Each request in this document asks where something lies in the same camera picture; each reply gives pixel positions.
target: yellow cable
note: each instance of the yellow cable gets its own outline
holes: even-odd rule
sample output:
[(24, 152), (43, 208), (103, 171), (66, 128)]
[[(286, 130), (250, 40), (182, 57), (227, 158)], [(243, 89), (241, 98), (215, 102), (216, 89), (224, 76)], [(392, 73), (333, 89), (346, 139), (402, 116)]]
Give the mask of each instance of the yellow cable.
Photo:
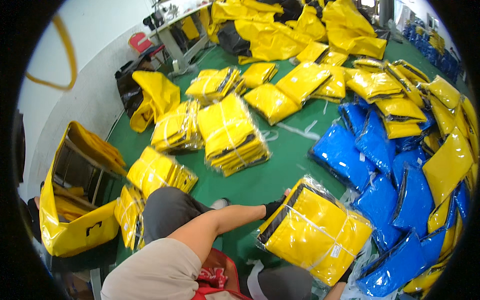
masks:
[(70, 70), (71, 70), (71, 73), (72, 73), (72, 80), (70, 81), (70, 83), (68, 85), (58, 85), (58, 84), (54, 84), (54, 83), (51, 83), (51, 82), (48, 82), (48, 81), (45, 81), (45, 80), (38, 79), (38, 78), (32, 76), (29, 72), (26, 72), (25, 75), (28, 79), (30, 79), (34, 83), (50, 86), (50, 87), (53, 87), (53, 88), (61, 90), (61, 91), (68, 91), (68, 90), (71, 90), (73, 88), (73, 85), (77, 81), (77, 61), (75, 59), (75, 53), (73, 51), (72, 41), (70, 40), (70, 36), (68, 35), (67, 28), (65, 27), (65, 24), (63, 23), (62, 19), (60, 18), (60, 16), (58, 14), (56, 14), (53, 17), (52, 22), (55, 25), (55, 27), (56, 27), (59, 35), (60, 35), (60, 38), (63, 42), (63, 45), (65, 47), (65, 50), (67, 52), (68, 62), (70, 64)]

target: beige shirt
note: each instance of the beige shirt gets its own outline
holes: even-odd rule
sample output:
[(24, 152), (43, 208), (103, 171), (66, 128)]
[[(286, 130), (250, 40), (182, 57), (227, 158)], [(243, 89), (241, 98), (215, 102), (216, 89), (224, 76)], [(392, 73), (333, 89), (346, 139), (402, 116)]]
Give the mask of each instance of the beige shirt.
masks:
[[(184, 243), (159, 239), (127, 258), (103, 283), (102, 300), (191, 300), (202, 263)], [(235, 300), (227, 291), (206, 295), (207, 300)]]

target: white label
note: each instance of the white label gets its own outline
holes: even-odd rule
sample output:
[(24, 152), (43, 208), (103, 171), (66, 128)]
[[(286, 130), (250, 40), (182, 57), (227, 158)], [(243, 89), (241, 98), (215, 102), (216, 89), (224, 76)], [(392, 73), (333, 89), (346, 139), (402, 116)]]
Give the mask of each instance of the white label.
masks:
[(340, 255), (340, 246), (338, 245), (333, 246), (332, 254), (330, 254), (330, 256), (333, 258), (338, 258), (339, 255)]

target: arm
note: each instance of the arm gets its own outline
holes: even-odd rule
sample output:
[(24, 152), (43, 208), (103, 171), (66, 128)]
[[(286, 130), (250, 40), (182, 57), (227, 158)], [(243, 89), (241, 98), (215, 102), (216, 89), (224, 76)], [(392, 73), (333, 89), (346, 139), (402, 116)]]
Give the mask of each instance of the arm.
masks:
[(175, 230), (167, 238), (181, 241), (200, 258), (207, 259), (215, 238), (242, 225), (260, 220), (266, 215), (265, 205), (231, 205), (211, 210)]

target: white sneaker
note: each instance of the white sneaker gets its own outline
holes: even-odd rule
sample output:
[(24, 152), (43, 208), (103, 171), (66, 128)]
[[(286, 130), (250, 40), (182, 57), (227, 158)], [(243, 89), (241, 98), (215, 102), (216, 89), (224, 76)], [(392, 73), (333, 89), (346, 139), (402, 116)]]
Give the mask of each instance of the white sneaker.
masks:
[(212, 203), (212, 205), (210, 205), (210, 208), (213, 208), (213, 209), (220, 209), (220, 208), (224, 208), (224, 207), (227, 207), (229, 206), (231, 203), (230, 203), (230, 200), (227, 199), (227, 198), (220, 198), (218, 200), (216, 200), (215, 202)]

